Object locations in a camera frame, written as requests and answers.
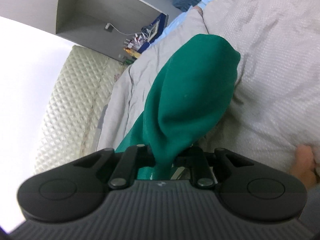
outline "power outlet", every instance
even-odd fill
[[[112,32],[113,31],[113,26],[111,25],[111,23],[107,23],[106,26],[104,27],[104,30],[107,32]]]

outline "green fabric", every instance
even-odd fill
[[[154,168],[138,179],[169,179],[174,158],[211,130],[230,104],[240,54],[222,37],[198,34],[158,73],[138,117],[116,152],[150,145]]]

